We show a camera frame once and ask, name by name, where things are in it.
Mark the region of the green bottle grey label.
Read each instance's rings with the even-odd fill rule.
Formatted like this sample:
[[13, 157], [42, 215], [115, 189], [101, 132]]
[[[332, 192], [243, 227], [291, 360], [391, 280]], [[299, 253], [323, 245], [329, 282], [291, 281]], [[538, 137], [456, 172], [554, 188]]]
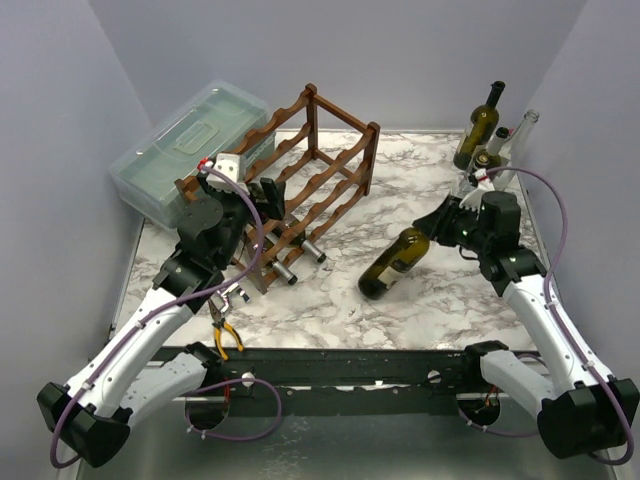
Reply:
[[[285, 231], [285, 227], [292, 228], [299, 223], [300, 221], [296, 217], [290, 216], [283, 224], [275, 227], [273, 232], [277, 237], [280, 237]], [[290, 244], [301, 248], [306, 253], [313, 256], [317, 263], [323, 263], [326, 261], [326, 254], [307, 238], [305, 230], [302, 230], [296, 237], [294, 237]]]

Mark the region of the green bottle cream label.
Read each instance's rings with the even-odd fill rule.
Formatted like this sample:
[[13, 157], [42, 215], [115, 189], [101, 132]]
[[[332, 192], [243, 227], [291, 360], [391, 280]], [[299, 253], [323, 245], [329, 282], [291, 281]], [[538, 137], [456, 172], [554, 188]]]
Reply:
[[357, 286], [370, 300], [382, 298], [428, 252], [430, 240], [420, 230], [408, 227], [365, 270]]

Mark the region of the clear square glass bottle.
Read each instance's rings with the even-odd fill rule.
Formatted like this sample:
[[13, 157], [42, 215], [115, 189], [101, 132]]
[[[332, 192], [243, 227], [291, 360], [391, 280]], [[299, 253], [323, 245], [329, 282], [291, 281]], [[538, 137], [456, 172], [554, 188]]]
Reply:
[[477, 179], [471, 172], [459, 172], [452, 181], [449, 194], [460, 200], [477, 188]]

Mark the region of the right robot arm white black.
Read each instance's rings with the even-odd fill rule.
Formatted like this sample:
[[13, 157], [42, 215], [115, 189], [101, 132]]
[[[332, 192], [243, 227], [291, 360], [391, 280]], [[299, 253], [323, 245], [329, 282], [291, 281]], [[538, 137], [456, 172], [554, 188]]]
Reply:
[[441, 246], [476, 254], [483, 277], [516, 313], [548, 370], [542, 376], [505, 347], [464, 362], [460, 379], [480, 392], [495, 385], [536, 421], [539, 435], [557, 458], [595, 456], [625, 446], [618, 464], [635, 450], [631, 425], [639, 390], [618, 379], [588, 347], [553, 292], [538, 256], [520, 243], [521, 209], [507, 192], [488, 192], [468, 208], [447, 196], [414, 227]]

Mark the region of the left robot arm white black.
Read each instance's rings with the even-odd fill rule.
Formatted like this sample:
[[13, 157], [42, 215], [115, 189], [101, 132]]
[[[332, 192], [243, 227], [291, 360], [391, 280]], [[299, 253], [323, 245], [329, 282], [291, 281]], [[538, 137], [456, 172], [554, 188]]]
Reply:
[[249, 222], [257, 227], [257, 243], [264, 243], [262, 216], [270, 206], [251, 194], [239, 171], [207, 161], [195, 179], [205, 194], [188, 206], [179, 242], [138, 310], [81, 371], [63, 384], [47, 383], [37, 395], [57, 469], [80, 460], [106, 464], [149, 415], [184, 394], [209, 395], [221, 385], [220, 368], [192, 350], [157, 370], [146, 368], [213, 294], [257, 267], [251, 260], [237, 275], [224, 275]]

